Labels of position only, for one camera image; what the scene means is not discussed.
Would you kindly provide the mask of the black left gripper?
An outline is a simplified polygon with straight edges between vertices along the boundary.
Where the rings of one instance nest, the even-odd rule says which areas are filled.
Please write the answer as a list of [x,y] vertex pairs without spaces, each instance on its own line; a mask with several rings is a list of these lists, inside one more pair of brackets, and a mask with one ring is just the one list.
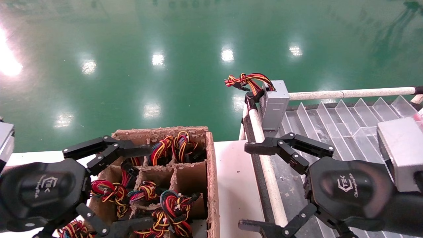
[[[24,232],[43,226],[61,228],[81,215],[100,238],[125,238],[150,229],[150,216],[118,220],[107,225],[89,207],[90,175],[98,175],[118,158],[152,154],[152,146],[131,140],[98,137],[65,148],[63,161],[14,166],[1,174],[1,232]],[[87,169],[77,162],[95,155]]]

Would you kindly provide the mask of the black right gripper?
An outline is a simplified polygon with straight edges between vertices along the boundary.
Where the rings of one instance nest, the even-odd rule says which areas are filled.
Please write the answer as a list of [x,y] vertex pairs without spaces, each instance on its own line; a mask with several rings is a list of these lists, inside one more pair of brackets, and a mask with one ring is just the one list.
[[[298,152],[320,160],[312,165]],[[241,230],[263,238],[296,238],[314,215],[329,227],[344,223],[366,231],[388,231],[422,237],[422,194],[400,192],[383,164],[338,161],[331,145],[289,133],[263,142],[247,142],[251,155],[278,155],[300,175],[306,175],[308,203],[286,226],[257,220],[239,220]]]

